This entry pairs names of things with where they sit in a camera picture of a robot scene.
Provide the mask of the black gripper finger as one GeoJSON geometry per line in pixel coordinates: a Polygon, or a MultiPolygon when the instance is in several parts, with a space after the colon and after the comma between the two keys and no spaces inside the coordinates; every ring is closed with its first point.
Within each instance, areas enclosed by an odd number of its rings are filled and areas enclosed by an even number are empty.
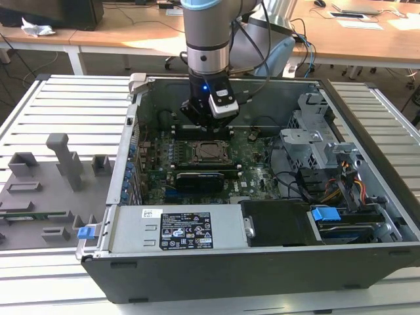
{"type": "Polygon", "coordinates": [[[207,131],[206,116],[196,109],[191,100],[185,100],[180,106],[180,111],[192,125],[199,127],[202,131],[207,131]]]}

